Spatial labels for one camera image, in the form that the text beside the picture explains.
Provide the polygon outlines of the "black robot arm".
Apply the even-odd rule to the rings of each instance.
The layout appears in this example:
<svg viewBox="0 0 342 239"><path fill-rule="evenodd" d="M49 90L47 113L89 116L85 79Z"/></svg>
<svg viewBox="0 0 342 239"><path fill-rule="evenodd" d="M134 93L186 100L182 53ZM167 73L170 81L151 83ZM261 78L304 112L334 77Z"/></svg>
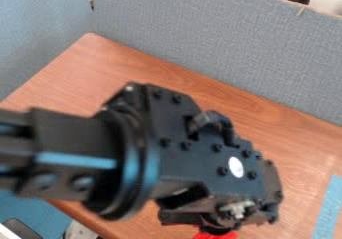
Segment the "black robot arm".
<svg viewBox="0 0 342 239"><path fill-rule="evenodd" d="M276 223L284 202L277 166L232 119L189 95L135 82L91 116L0 109L0 188L78 201L114 221L155 203L163 225L213 235Z"/></svg>

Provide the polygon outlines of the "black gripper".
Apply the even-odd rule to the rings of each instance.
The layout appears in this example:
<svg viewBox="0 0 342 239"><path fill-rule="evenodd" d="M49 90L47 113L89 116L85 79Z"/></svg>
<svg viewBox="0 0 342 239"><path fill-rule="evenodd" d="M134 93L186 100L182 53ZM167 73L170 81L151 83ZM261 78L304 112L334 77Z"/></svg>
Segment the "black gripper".
<svg viewBox="0 0 342 239"><path fill-rule="evenodd" d="M238 230L280 218L284 190L277 166L236 133L228 116L191 96L129 83L106 103L118 130L118 202L125 218L147 201L161 224Z"/></svg>

